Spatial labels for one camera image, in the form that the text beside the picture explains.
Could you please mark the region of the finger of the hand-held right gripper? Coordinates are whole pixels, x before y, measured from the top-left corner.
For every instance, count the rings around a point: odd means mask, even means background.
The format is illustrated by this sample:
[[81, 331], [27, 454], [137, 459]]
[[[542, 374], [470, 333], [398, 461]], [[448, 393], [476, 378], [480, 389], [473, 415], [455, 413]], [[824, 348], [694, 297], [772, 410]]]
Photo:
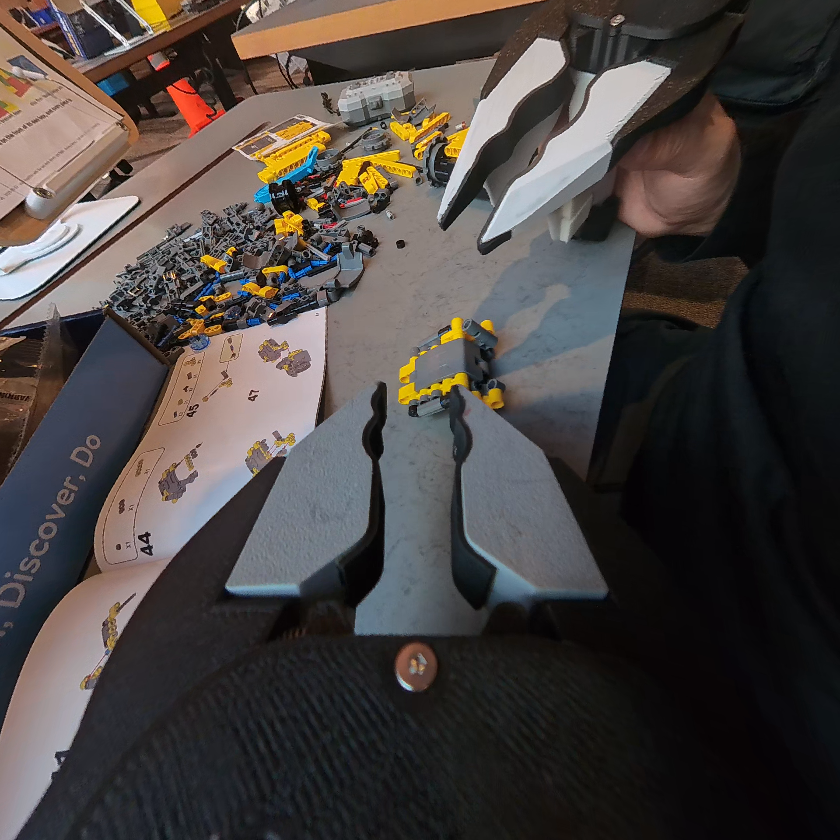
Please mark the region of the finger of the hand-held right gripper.
[[524, 173], [571, 98], [563, 35], [518, 35], [500, 52], [480, 93], [437, 214], [447, 229], [486, 189], [494, 209]]
[[479, 251], [491, 251], [530, 219], [543, 217], [553, 240], [569, 242], [612, 189], [614, 176], [607, 172], [619, 130], [671, 71], [651, 59], [597, 76], [573, 71], [574, 119], [551, 138], [546, 132], [553, 119], [544, 119], [487, 177], [494, 208], [479, 235]]

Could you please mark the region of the grey desk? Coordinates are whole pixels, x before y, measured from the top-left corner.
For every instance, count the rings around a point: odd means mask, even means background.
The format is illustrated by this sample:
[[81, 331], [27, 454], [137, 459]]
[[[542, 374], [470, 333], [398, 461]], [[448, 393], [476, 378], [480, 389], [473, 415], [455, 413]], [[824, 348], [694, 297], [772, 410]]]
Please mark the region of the grey desk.
[[[175, 224], [245, 200], [257, 166], [237, 142], [297, 113], [315, 116], [315, 88], [264, 93], [239, 103], [191, 140], [148, 165], [115, 193], [140, 206], [92, 256], [37, 295], [2, 303], [2, 327], [41, 321], [54, 303], [65, 316], [96, 308], [123, 265]], [[379, 584], [356, 611], [360, 634], [471, 635], [487, 618], [460, 597], [450, 573], [454, 462], [448, 419], [410, 418], [396, 404], [397, 372], [411, 348], [454, 316], [494, 322], [504, 417], [546, 456], [588, 472], [634, 233], [616, 224], [601, 244], [552, 241], [546, 223], [515, 233], [489, 255], [476, 238], [490, 205], [475, 202], [448, 230], [437, 224], [442, 193], [401, 185], [396, 220], [364, 224], [381, 246], [356, 291], [327, 311], [330, 415], [366, 385], [387, 385], [381, 472], [385, 561]], [[406, 247], [398, 250], [402, 238]]]

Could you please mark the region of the black round turntable part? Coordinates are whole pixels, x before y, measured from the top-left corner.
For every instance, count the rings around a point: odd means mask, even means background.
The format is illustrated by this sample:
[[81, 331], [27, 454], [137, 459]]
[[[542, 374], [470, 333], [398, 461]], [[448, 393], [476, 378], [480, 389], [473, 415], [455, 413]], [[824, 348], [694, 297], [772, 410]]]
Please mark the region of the black round turntable part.
[[424, 176], [432, 187], [446, 186], [455, 168], [457, 157], [446, 153], [447, 146], [445, 137], [437, 137], [423, 153]]

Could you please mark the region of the orange traffic cone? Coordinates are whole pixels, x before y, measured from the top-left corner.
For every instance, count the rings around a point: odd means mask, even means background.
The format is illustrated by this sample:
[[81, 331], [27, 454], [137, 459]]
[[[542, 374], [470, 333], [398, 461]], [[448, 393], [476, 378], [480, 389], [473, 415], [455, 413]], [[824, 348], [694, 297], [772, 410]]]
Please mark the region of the orange traffic cone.
[[166, 91], [186, 121], [190, 138], [224, 114], [223, 110], [208, 105], [186, 78], [168, 86]]

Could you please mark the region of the pile of small building bricks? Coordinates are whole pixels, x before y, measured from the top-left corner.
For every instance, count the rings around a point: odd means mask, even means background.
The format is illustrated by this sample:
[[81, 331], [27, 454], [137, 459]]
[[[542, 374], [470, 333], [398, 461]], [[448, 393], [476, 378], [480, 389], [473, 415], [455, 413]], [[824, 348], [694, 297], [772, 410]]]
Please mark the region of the pile of small building bricks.
[[218, 335], [286, 324], [360, 282], [379, 240], [363, 225], [312, 222], [262, 205], [205, 210], [118, 273], [103, 307], [154, 347], [201, 350]]

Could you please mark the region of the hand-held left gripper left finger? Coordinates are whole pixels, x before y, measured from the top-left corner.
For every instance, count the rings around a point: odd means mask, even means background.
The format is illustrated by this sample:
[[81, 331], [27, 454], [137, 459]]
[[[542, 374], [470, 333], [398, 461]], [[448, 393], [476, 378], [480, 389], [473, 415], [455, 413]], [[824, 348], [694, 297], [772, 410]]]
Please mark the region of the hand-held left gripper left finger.
[[384, 566], [385, 384], [367, 386], [295, 444], [226, 582], [243, 597], [356, 607]]

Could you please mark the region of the open instruction booklet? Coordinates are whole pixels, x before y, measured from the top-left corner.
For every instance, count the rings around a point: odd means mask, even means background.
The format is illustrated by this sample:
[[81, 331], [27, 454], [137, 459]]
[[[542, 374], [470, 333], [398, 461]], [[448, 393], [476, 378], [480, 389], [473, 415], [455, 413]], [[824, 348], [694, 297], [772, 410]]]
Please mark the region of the open instruction booklet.
[[38, 631], [2, 727], [1, 829], [14, 838], [57, 775], [114, 648], [165, 566], [273, 458], [315, 427], [327, 316], [208, 339], [175, 363], [161, 407], [100, 509], [98, 572]]

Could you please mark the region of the grey battery box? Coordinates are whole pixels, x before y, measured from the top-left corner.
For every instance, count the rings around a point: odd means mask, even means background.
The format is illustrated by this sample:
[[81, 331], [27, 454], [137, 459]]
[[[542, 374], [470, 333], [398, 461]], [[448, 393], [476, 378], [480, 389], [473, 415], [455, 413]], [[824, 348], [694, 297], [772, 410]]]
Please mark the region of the grey battery box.
[[341, 121], [349, 128], [386, 119], [393, 111], [410, 111], [415, 105], [413, 74], [408, 70], [355, 80], [338, 99]]

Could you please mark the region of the person's dark clothing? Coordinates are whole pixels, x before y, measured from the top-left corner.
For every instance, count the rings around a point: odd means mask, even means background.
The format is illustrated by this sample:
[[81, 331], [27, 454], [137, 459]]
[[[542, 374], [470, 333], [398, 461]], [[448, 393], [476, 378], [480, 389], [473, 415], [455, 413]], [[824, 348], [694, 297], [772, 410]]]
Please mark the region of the person's dark clothing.
[[604, 397], [625, 517], [715, 638], [799, 829], [838, 838], [837, 263], [766, 258], [714, 330], [625, 316]]

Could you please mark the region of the clear plastic bag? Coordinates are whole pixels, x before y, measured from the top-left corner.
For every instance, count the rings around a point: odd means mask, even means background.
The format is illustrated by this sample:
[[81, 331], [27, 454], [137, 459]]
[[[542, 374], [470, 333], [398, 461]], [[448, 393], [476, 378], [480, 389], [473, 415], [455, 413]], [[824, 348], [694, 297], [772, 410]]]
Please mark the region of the clear plastic bag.
[[1, 479], [5, 480], [103, 322], [96, 309], [2, 331]]

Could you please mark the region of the wooden workbench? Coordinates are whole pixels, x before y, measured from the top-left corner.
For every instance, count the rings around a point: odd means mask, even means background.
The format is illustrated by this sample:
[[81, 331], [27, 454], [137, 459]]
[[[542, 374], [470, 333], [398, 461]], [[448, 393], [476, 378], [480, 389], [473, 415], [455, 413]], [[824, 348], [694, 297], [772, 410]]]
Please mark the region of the wooden workbench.
[[[200, 69], [210, 73], [210, 82], [217, 100], [225, 110], [236, 107], [237, 99], [224, 74], [223, 62], [232, 60], [238, 67], [240, 58], [233, 45], [235, 16], [242, 2], [226, 1], [206, 11], [183, 16], [167, 31], [142, 38], [129, 49], [119, 50], [111, 56], [81, 60], [75, 68], [92, 82], [123, 74], [128, 87], [118, 91], [115, 101], [131, 116], [140, 107], [149, 107], [152, 97], [165, 88]], [[131, 68], [145, 62], [149, 56], [167, 49], [175, 51], [168, 66], [162, 70], [151, 69], [146, 76], [137, 78]]]

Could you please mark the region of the person's right forearm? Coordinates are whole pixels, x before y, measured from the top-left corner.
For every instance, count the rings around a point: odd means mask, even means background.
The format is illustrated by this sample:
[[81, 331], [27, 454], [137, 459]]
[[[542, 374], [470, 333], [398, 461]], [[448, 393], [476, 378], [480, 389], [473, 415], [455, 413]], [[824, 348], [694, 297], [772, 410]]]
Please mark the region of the person's right forearm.
[[752, 2], [713, 90], [735, 118], [732, 199], [697, 258], [838, 264], [839, 2]]

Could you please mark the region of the white stand base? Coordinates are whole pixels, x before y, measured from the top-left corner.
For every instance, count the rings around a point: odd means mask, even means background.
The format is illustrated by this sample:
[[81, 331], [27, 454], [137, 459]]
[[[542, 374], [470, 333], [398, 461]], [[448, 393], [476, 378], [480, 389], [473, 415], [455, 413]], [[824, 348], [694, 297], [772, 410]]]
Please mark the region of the white stand base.
[[1, 300], [26, 298], [104, 236], [140, 203], [137, 196], [78, 203], [28, 245], [1, 254]]

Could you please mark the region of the wooden document stand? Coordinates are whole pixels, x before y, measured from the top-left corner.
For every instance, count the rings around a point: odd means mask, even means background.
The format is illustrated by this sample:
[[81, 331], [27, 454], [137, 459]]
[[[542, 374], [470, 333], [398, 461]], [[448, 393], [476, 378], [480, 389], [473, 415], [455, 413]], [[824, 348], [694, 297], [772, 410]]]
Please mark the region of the wooden document stand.
[[1, 14], [1, 246], [26, 245], [139, 138], [124, 109]]

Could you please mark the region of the cluster of yellow beams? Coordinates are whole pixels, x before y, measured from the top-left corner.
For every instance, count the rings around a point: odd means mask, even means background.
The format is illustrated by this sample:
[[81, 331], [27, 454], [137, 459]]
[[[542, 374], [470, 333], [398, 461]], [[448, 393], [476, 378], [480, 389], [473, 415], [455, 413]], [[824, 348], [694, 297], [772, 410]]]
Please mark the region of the cluster of yellow beams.
[[379, 189], [393, 188], [389, 176], [394, 175], [422, 183], [425, 179], [423, 157], [426, 147], [437, 137], [445, 137], [448, 141], [446, 153], [459, 157], [464, 146], [469, 128], [466, 122], [456, 123], [450, 127], [449, 112], [435, 112], [418, 114], [409, 119], [408, 112], [397, 112], [395, 119], [381, 122], [378, 128], [368, 129], [355, 140], [344, 147], [333, 148], [329, 132], [318, 132], [290, 145], [283, 151], [267, 156], [260, 163], [262, 172], [266, 163], [273, 156], [283, 156], [297, 151], [305, 144], [322, 144], [326, 149], [339, 150], [342, 153], [342, 163], [337, 171], [322, 175], [311, 175], [297, 183], [309, 182], [318, 176], [333, 178], [333, 185], [339, 187], [360, 186], [367, 193], [373, 194]]

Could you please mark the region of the yellow sticker sheet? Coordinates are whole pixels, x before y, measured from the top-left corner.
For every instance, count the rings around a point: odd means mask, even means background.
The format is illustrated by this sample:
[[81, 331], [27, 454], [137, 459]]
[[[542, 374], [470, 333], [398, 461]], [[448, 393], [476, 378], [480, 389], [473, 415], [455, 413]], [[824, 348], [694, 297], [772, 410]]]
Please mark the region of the yellow sticker sheet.
[[336, 124], [336, 122], [324, 122], [299, 113], [248, 136], [232, 146], [232, 151], [242, 154], [249, 160], [262, 161], [267, 156], [283, 151], [314, 133], [327, 132]]

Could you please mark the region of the person's right hand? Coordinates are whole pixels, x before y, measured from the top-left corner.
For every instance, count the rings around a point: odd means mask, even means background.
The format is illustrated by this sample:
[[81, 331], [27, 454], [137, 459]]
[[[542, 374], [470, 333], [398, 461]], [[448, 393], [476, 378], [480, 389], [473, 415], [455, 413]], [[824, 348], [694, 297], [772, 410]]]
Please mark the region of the person's right hand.
[[706, 93], [683, 118], [647, 133], [618, 162], [618, 219], [639, 235], [708, 235], [739, 178], [736, 123]]

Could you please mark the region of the tan edged table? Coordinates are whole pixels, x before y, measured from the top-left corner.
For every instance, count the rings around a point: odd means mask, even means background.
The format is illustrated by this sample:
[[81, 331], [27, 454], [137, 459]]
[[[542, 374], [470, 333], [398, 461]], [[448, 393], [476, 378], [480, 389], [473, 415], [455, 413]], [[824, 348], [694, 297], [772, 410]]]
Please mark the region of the tan edged table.
[[242, 59], [287, 52], [331, 67], [423, 69], [497, 53], [532, 1], [299, 1], [233, 35]]

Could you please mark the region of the blue storage bin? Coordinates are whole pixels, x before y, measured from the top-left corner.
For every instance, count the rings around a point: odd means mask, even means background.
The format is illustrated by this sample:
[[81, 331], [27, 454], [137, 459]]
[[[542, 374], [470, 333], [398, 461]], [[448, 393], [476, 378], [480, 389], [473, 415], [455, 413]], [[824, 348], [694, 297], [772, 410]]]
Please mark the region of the blue storage bin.
[[75, 54], [83, 60], [91, 60], [104, 55], [115, 47], [107, 29], [85, 10], [73, 13], [59, 13], [59, 26], [68, 39]]

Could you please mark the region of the dark blue cardboard box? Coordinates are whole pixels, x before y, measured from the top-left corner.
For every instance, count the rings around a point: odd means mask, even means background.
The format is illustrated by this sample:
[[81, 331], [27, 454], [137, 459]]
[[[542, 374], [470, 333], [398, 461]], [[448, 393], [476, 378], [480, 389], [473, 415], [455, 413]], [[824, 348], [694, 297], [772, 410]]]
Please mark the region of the dark blue cardboard box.
[[1, 489], [1, 718], [35, 637], [88, 564], [104, 501], [169, 373], [165, 357], [113, 313]]

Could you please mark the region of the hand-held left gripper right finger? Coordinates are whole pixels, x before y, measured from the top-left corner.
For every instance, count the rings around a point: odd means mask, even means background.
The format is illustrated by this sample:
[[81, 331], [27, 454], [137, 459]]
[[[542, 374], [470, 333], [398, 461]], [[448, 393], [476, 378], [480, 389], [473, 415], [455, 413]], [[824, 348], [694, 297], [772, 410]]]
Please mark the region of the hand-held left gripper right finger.
[[449, 394], [455, 485], [451, 570], [479, 610], [608, 594], [541, 448], [461, 386]]

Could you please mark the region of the blue curved panel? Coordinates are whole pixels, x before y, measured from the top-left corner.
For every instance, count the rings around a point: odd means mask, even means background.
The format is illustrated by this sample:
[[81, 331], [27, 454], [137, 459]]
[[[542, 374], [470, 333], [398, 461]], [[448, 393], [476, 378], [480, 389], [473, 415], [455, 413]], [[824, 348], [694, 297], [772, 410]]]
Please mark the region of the blue curved panel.
[[270, 184], [284, 181], [297, 183], [311, 175], [335, 172], [341, 163], [340, 150], [326, 149], [320, 143], [306, 143], [300, 149], [281, 157], [273, 156], [266, 163], [266, 168], [258, 173], [265, 185], [254, 194], [253, 201], [267, 204], [270, 201]]

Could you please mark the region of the yellow grey brick assembly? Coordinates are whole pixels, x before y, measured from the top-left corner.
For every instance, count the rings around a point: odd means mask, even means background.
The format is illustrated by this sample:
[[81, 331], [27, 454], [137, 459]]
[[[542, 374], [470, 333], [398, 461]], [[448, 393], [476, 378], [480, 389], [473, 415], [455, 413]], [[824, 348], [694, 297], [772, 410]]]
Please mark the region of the yellow grey brick assembly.
[[399, 370], [398, 402], [410, 417], [448, 410], [449, 395], [461, 386], [493, 410], [504, 404], [506, 386], [491, 372], [498, 338], [491, 320], [453, 318], [413, 349]]

